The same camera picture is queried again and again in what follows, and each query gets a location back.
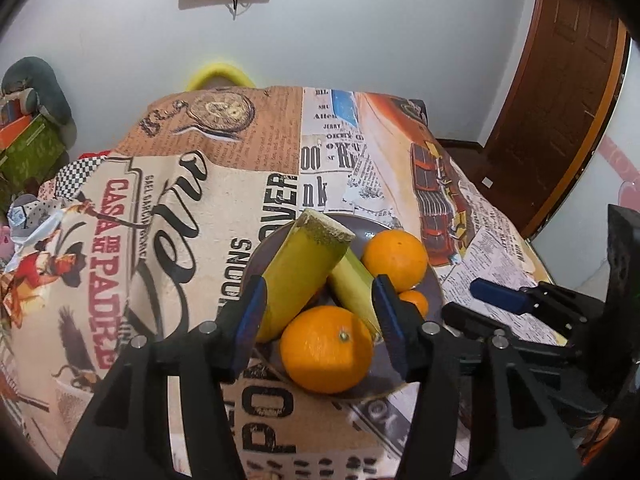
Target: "small orange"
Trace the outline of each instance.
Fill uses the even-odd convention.
[[[418,292],[417,290],[406,290],[398,294],[398,298],[402,301],[413,303],[418,308],[418,312],[420,312],[423,318],[427,315],[429,311],[429,301],[421,292]]]
[[[369,240],[362,263],[374,277],[386,274],[396,292],[404,292],[422,281],[429,255],[422,242],[411,233],[389,229]]]
[[[284,329],[280,356],[296,384],[319,394],[336,394],[367,375],[373,342],[365,324],[349,310],[316,306]]]

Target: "plate of fruit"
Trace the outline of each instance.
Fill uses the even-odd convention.
[[[258,354],[315,394],[354,401],[402,386],[371,301],[375,276],[387,274],[424,319],[441,319],[442,290],[422,242],[359,216],[305,209],[256,248],[242,290],[254,274],[267,283]]]

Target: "tablecloth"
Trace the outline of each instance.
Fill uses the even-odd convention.
[[[215,317],[238,297],[260,241],[305,207],[411,232],[443,283],[485,237],[514,273],[548,278],[416,100],[318,88],[185,92],[152,104],[88,164],[43,186],[42,200],[75,202],[42,221],[0,278],[11,325],[0,338],[0,391],[54,470],[120,349],[139,333],[164,337]],[[301,480],[393,476],[416,391],[335,402],[257,358],[223,389],[249,475]],[[174,465],[188,471],[175,381],[168,395]]]

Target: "gray plush toy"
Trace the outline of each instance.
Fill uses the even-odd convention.
[[[59,126],[71,120],[71,108],[58,85],[53,69],[39,57],[23,57],[12,64],[2,78],[2,94],[33,88],[38,111]]]

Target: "door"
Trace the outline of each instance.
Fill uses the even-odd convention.
[[[487,143],[484,174],[476,178],[525,236],[552,195],[560,199],[560,184],[570,184],[598,138],[594,118],[603,106],[608,110],[607,84],[618,78],[612,74],[618,18],[602,0],[537,0],[527,44]]]

